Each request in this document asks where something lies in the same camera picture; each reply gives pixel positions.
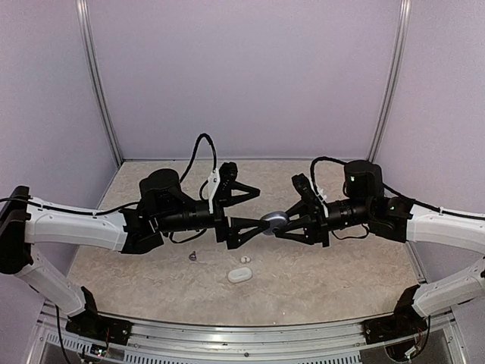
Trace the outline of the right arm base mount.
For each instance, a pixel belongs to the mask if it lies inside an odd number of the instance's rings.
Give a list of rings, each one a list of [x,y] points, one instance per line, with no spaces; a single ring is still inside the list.
[[[391,314],[362,322],[366,344],[396,340],[428,329],[427,316],[412,308],[418,288],[419,285],[406,288]]]

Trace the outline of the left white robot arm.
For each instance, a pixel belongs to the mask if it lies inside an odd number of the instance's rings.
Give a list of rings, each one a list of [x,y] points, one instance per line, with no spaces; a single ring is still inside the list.
[[[1,272],[25,281],[75,319],[90,337],[101,336],[106,321],[98,314],[92,294],[69,282],[35,244],[94,246],[142,255],[162,246],[172,233],[214,229],[218,243],[237,249],[269,224],[225,215],[226,208],[260,194],[236,178],[236,165],[223,164],[208,178],[209,197],[196,200],[182,191],[175,170],[162,168],[139,182],[139,201],[108,211],[76,210],[34,198],[28,187],[16,187],[1,210]]]

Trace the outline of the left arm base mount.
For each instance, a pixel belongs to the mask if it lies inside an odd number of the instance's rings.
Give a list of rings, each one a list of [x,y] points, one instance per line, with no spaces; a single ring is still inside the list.
[[[80,288],[85,300],[83,310],[76,315],[69,315],[66,324],[68,332],[106,344],[127,345],[133,323],[127,320],[100,315],[94,296],[85,287]]]

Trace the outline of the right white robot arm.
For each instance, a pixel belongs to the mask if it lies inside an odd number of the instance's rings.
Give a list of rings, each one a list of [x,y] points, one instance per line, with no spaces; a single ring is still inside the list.
[[[301,196],[287,211],[288,221],[273,228],[281,239],[328,246],[336,230],[364,226],[369,234],[399,243],[438,243],[484,253],[484,216],[431,206],[394,191],[383,182],[379,165],[366,160],[343,162],[345,199],[328,202],[318,189],[315,173],[293,176]],[[407,288],[387,323],[388,331],[402,337],[418,318],[466,303],[484,295],[484,260],[430,284]]]

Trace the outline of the purple earbud charging case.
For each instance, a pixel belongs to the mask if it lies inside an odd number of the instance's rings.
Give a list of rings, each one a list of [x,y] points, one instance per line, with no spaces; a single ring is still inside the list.
[[[268,223],[268,227],[262,233],[267,236],[275,235],[279,229],[287,226],[289,222],[289,216],[283,211],[275,211],[267,213],[261,217],[262,221]]]

